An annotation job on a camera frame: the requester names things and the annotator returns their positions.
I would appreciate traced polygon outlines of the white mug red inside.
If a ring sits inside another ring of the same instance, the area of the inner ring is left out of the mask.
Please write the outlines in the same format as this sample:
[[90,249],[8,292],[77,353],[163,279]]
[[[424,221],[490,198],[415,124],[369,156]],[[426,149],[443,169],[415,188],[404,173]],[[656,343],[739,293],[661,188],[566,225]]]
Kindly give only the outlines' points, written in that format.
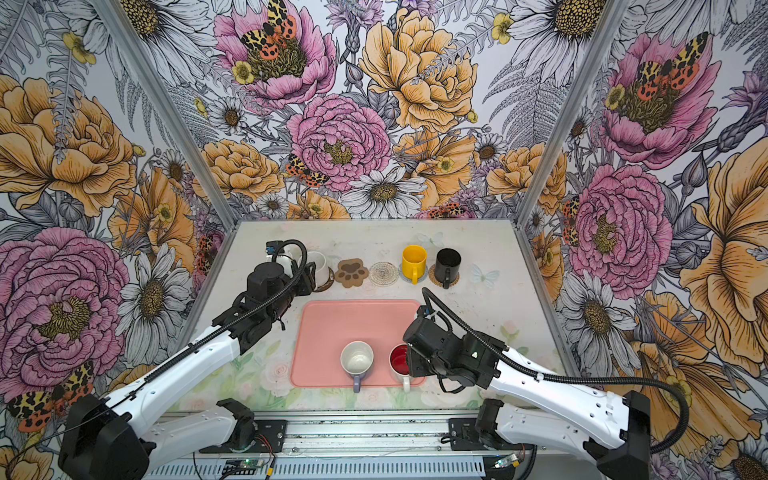
[[412,377],[408,364],[408,345],[396,345],[389,354],[389,368],[393,379],[402,387],[405,393],[411,391]]

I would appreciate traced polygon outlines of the scratched round wooden coaster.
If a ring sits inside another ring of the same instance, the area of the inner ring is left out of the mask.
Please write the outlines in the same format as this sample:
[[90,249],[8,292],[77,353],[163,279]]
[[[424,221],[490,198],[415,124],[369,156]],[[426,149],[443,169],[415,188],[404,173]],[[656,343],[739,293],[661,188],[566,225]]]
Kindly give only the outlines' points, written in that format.
[[320,293],[320,292],[327,291],[334,284],[334,282],[335,282],[335,273],[331,267],[328,267],[328,280],[324,284],[317,286],[314,292]]

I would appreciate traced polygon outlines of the white mug purple handle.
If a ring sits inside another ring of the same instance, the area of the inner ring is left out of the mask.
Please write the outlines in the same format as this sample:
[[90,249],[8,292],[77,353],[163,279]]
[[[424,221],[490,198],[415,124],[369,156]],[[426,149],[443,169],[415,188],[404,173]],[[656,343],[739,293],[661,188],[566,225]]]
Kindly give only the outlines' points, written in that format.
[[353,341],[347,344],[340,355],[342,369],[353,381],[353,391],[361,391],[362,382],[371,371],[375,360],[372,347],[364,341]]

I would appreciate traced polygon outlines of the round tan wicker coaster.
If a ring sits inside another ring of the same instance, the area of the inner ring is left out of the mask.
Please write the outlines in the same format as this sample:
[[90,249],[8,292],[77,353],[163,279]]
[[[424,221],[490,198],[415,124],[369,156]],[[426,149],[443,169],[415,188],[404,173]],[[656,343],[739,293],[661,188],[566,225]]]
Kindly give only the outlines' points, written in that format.
[[439,280],[439,279],[436,277],[436,273],[435,273],[435,271],[436,271],[436,266],[437,266],[437,264],[434,264],[434,265],[432,265],[432,266],[429,268],[429,271],[428,271],[428,276],[429,276],[429,279],[430,279],[430,281],[431,281],[433,284],[435,284],[435,285],[436,285],[436,286],[438,286],[438,287],[443,287],[443,288],[445,288],[445,289],[449,289],[449,288],[451,288],[451,287],[454,287],[454,286],[456,286],[456,285],[459,283],[459,281],[460,281],[460,274],[458,273],[458,270],[457,270],[457,271],[456,271],[456,275],[455,275],[455,277],[454,277],[454,278],[452,277],[452,278],[453,278],[453,281],[452,281],[450,284],[447,284],[447,285],[448,285],[447,287],[446,287],[446,286],[444,286],[444,285],[443,285],[443,282],[442,282],[442,281],[440,281],[440,280]]

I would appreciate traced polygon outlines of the cork paw print coaster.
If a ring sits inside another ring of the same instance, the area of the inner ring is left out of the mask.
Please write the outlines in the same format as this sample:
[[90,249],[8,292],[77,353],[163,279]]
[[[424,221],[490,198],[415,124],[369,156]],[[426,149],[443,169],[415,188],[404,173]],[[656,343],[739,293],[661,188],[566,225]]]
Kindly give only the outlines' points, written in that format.
[[369,270],[360,258],[341,260],[335,271],[334,279],[344,288],[361,287],[369,277]]

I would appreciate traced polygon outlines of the white multicolour woven coaster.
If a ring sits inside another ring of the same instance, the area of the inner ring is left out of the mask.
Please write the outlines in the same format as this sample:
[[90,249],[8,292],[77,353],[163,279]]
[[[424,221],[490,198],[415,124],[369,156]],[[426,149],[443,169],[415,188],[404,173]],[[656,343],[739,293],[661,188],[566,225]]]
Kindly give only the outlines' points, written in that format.
[[375,285],[390,286],[399,279],[399,270],[390,262],[376,262],[369,268],[369,279]]

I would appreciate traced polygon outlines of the yellow mug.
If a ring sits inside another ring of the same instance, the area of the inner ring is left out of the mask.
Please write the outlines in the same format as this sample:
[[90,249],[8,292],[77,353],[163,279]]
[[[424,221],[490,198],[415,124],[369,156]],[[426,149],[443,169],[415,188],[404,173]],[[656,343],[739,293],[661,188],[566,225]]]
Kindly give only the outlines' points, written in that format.
[[404,278],[412,284],[417,284],[426,273],[428,253],[419,245],[409,245],[401,257],[400,271]]

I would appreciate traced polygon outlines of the black mug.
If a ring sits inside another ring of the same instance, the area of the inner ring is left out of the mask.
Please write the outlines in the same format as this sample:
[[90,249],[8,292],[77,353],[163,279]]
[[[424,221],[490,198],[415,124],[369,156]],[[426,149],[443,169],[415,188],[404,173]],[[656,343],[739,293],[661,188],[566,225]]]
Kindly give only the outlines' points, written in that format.
[[436,255],[434,276],[436,282],[444,289],[449,289],[460,276],[462,257],[452,248],[443,248]]

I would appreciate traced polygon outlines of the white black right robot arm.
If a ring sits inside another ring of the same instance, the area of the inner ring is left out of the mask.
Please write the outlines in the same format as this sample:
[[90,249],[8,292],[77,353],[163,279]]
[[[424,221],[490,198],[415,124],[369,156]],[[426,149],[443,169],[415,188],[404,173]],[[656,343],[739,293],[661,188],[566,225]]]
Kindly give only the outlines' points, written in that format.
[[548,369],[482,332],[457,336],[447,316],[426,305],[418,308],[403,340],[415,376],[492,393],[456,438],[489,450],[523,446],[568,453],[609,479],[649,478],[650,406],[639,393],[622,397],[548,381]]

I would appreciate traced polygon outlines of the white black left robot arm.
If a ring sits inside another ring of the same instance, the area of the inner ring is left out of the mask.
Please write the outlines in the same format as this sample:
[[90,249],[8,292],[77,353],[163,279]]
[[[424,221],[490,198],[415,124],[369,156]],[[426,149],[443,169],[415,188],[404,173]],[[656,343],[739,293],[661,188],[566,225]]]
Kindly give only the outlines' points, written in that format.
[[183,350],[105,398],[92,394],[71,407],[58,465],[72,479],[140,479],[152,469],[209,446],[246,450],[257,442],[253,412],[232,399],[164,425],[159,419],[211,373],[248,352],[281,322],[297,296],[314,288],[306,246],[290,239],[271,247],[269,261],[246,288]]

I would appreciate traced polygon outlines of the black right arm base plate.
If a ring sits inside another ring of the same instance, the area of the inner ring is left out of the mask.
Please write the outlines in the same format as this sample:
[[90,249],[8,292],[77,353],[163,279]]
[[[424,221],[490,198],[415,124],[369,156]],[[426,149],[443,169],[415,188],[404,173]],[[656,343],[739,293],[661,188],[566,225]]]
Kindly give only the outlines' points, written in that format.
[[448,431],[440,441],[452,451],[522,451],[529,449],[524,444],[512,444],[502,440],[495,433],[481,436],[475,428],[475,418],[454,417],[448,420]]

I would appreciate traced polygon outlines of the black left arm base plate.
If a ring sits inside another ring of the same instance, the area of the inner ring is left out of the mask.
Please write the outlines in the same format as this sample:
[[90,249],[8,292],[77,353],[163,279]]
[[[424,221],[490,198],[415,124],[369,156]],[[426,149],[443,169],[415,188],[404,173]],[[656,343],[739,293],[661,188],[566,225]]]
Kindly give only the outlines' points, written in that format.
[[280,453],[287,425],[285,420],[238,420],[221,447],[233,453]]

